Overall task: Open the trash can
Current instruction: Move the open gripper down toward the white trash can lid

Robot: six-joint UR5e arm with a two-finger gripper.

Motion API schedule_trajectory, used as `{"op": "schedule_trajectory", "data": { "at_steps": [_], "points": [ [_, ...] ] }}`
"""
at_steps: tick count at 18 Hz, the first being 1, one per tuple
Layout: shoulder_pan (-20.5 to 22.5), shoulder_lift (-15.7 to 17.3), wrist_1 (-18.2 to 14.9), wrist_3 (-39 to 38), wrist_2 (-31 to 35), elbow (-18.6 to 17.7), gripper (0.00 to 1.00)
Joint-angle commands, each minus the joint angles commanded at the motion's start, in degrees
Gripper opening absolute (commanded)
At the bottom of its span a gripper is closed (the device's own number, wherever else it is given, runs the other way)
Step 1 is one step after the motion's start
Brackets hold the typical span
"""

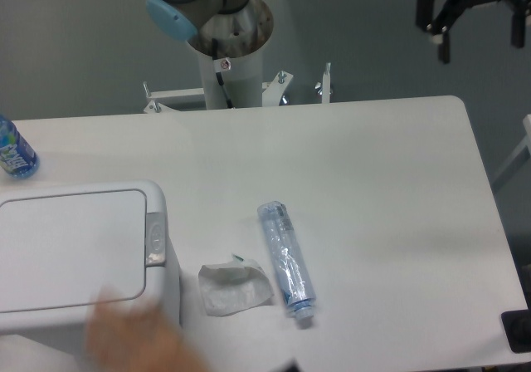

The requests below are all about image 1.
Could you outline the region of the blurred human hand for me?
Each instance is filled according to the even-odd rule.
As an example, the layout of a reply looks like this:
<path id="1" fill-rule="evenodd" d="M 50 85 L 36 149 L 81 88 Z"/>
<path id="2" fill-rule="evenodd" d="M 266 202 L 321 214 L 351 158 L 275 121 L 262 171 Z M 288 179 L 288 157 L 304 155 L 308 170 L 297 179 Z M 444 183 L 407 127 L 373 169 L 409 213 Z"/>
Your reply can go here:
<path id="1" fill-rule="evenodd" d="M 152 302 L 124 308 L 103 289 L 85 325 L 85 349 L 103 371 L 209 371 L 207 362 Z"/>

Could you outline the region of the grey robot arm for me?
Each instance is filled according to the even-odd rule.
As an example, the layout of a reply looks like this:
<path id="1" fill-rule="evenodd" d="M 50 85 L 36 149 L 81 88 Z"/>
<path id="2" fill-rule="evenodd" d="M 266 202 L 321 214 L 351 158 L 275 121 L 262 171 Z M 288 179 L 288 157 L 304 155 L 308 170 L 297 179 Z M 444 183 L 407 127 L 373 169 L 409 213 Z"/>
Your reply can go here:
<path id="1" fill-rule="evenodd" d="M 438 58 L 447 64 L 455 22 L 466 10 L 495 2 L 511 8 L 511 44 L 524 47 L 530 0 L 417 0 L 415 24 L 436 39 Z M 274 30 L 274 18 L 262 0 L 147 0 L 146 9 L 167 36 L 213 59 L 248 56 L 261 49 Z"/>

